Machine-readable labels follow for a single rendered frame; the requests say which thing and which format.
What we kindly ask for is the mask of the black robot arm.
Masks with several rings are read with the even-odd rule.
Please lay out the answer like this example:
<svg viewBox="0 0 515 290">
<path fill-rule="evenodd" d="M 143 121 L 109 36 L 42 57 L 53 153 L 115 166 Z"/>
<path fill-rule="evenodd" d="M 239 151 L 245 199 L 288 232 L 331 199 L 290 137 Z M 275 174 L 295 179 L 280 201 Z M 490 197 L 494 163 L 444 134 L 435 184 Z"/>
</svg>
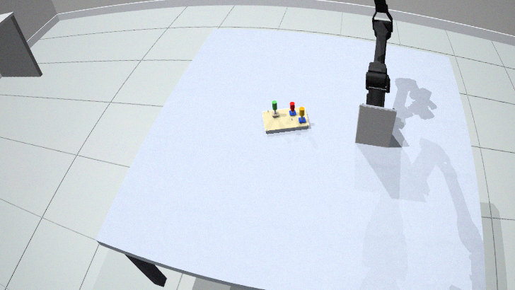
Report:
<svg viewBox="0 0 515 290">
<path fill-rule="evenodd" d="M 366 90 L 369 91 L 366 94 L 366 105 L 385 107 L 385 94 L 390 93 L 390 79 L 385 64 L 386 43 L 391 38 L 391 33 L 393 32 L 393 18 L 388 12 L 386 0 L 374 0 L 374 3 L 376 5 L 376 12 L 372 18 L 372 28 L 376 36 L 376 47 L 374 62 L 369 63 L 369 70 L 366 72 L 365 86 Z M 374 17 L 377 12 L 386 13 L 390 21 L 375 20 Z"/>
</svg>

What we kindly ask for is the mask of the cream board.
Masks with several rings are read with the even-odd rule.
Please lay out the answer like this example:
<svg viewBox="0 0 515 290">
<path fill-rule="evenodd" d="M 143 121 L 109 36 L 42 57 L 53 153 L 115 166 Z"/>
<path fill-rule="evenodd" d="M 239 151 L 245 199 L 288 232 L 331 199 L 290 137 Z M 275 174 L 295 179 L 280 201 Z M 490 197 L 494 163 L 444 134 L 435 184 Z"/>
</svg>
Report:
<svg viewBox="0 0 515 290">
<path fill-rule="evenodd" d="M 262 111 L 265 131 L 286 129 L 292 127 L 309 126 L 305 107 L 295 108 L 295 103 L 290 102 L 289 109 L 278 110 L 277 101 L 272 101 L 272 109 Z"/>
</svg>

